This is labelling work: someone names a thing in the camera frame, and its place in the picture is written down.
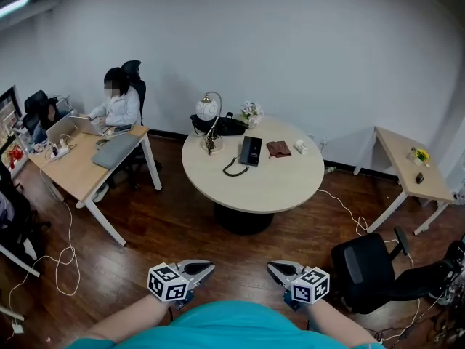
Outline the black table pedestal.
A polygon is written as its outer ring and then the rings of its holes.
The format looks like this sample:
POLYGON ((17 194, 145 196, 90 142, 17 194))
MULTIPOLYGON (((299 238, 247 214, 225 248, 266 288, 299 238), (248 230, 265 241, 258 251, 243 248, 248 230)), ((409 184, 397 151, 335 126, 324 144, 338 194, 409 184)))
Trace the black table pedestal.
POLYGON ((239 236, 252 236, 266 230, 272 223, 273 213, 256 214, 214 205, 214 216, 221 227, 239 236))

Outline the grey laptop sleeve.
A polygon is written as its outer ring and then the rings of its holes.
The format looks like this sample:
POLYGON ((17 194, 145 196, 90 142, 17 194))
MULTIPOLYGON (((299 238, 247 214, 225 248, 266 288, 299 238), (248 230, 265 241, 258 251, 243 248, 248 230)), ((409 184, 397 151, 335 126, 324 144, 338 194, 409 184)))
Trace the grey laptop sleeve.
POLYGON ((108 140, 91 158, 97 166, 116 168, 139 144, 139 138, 129 133, 108 140))

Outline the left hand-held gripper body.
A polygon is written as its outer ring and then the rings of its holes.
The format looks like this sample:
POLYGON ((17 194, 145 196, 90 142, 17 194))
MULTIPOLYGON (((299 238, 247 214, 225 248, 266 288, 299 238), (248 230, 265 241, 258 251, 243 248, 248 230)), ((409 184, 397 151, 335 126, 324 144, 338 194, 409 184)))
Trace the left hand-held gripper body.
POLYGON ((168 302, 177 310, 182 309, 193 298, 190 281, 183 276, 176 263, 162 262, 149 269, 147 288, 161 302, 168 302))

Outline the grey floor device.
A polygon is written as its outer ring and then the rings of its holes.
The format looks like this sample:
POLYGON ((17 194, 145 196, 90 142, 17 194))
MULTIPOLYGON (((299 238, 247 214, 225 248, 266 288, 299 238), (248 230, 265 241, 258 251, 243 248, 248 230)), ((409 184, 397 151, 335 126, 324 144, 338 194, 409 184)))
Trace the grey floor device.
POLYGON ((437 303, 444 309, 432 319, 429 341, 465 349, 465 234, 449 246, 446 257, 454 261, 456 269, 438 297, 437 303))

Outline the white power strip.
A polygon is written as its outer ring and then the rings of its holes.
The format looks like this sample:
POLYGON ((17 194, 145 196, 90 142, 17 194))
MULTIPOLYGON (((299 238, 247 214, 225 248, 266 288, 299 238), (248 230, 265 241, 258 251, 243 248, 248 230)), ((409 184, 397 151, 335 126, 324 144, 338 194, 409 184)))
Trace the white power strip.
POLYGON ((70 153, 70 146, 64 138, 58 144, 52 144, 52 153, 50 159, 52 161, 61 159, 63 156, 70 153))

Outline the person's right forearm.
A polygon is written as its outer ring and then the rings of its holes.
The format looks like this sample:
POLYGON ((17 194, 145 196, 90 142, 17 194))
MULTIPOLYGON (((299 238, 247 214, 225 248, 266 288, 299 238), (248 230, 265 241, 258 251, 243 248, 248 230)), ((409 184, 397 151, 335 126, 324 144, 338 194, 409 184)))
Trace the person's right forearm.
POLYGON ((324 300, 314 304, 304 304, 302 310, 314 331, 331 337, 349 348, 378 343, 361 325, 324 300))

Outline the black mesh office chair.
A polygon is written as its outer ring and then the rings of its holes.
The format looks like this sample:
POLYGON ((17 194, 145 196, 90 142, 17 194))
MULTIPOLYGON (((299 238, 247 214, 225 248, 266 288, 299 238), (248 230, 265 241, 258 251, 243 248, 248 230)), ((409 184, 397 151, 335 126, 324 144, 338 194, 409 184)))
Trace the black mesh office chair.
POLYGON ((337 291, 353 313, 367 315, 391 301, 411 301, 442 293, 462 271, 465 243, 454 241, 441 260, 396 276, 392 261, 399 254, 408 256, 410 248, 401 227, 395 228, 395 234, 398 244, 391 252, 377 233, 331 250, 337 291))

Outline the white globe desk lamp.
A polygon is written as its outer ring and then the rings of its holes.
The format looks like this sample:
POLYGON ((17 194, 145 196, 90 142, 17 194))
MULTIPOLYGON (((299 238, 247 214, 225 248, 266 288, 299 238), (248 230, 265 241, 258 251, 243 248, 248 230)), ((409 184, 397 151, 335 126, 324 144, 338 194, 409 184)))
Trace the white globe desk lamp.
POLYGON ((196 103, 195 115, 192 122, 195 132, 203 133, 201 147, 211 155, 222 147, 215 145, 218 139, 217 123, 222 113, 222 97, 218 92, 210 91, 203 95, 203 98, 196 103))

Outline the person's teal shirt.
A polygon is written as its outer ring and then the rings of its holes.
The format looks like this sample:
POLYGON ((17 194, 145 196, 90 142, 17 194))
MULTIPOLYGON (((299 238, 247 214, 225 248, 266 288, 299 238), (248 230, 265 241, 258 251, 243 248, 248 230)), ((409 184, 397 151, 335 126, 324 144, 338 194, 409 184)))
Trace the person's teal shirt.
POLYGON ((80 338, 66 349, 349 349, 313 331, 301 330, 279 312, 239 300, 205 304, 166 326, 129 339, 80 338))

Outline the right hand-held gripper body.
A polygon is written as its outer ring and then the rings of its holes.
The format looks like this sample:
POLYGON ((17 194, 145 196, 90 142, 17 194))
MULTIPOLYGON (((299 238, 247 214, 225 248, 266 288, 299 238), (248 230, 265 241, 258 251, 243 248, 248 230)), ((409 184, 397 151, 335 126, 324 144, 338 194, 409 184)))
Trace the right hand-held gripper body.
POLYGON ((330 275, 314 267, 304 268, 300 274, 287 277, 284 302, 293 310, 303 305, 313 305, 323 299, 330 290, 330 275))

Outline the black computer monitor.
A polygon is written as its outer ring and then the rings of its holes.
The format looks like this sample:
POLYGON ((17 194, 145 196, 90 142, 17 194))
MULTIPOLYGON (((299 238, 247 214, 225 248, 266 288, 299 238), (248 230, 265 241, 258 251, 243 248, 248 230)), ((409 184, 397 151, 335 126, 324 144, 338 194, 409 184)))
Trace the black computer monitor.
POLYGON ((15 86, 0 95, 0 155, 15 141, 13 126, 23 117, 15 86))

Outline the small wooden desk white legs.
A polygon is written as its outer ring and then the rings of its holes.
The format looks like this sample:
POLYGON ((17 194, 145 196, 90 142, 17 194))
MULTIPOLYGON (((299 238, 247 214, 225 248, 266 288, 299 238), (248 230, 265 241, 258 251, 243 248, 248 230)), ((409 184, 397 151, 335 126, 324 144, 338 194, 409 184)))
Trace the small wooden desk white legs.
POLYGON ((437 202, 436 211, 415 229, 414 234, 417 236, 429 230, 429 226, 454 202, 453 194, 446 185, 445 179, 436 163, 430 161, 428 166, 421 165, 418 167, 408 158, 412 147, 424 147, 421 143, 381 127, 373 129, 372 137, 365 145, 358 165, 353 171, 354 175, 360 172, 365 158, 373 150, 377 141, 381 143, 384 152, 394 167, 402 191, 390 206, 367 227, 367 232, 372 233, 377 230, 409 196, 437 202), (419 172, 423 173, 424 181, 421 184, 416 184, 415 178, 419 172))

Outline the black rectangular box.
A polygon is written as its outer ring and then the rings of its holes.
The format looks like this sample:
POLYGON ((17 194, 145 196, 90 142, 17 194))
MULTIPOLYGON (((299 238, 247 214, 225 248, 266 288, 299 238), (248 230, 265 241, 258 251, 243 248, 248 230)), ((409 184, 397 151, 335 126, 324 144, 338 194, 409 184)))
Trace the black rectangular box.
POLYGON ((241 164, 257 167, 262 149, 262 138, 245 136, 239 156, 241 164))

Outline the brown leather pouch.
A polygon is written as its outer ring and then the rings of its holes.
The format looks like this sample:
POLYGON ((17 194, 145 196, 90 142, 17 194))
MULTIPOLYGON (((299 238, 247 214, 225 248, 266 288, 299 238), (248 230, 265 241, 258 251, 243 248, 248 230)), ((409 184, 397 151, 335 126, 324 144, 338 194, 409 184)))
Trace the brown leather pouch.
POLYGON ((283 158, 291 156, 291 151, 285 141, 270 141, 266 143, 270 158, 283 158))

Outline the black bag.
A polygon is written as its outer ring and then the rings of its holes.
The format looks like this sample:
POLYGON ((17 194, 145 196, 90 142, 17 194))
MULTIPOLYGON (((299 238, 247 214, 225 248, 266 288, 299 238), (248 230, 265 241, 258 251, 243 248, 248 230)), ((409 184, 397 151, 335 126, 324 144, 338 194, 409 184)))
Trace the black bag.
MULTIPOLYGON (((206 135, 213 127, 215 118, 210 121, 203 121, 197 115, 190 116, 195 132, 198 135, 206 135)), ((219 120, 214 128, 214 134, 219 136, 235 136, 243 135, 248 129, 248 124, 241 120, 235 119, 232 112, 228 112, 226 116, 219 117, 219 120)))

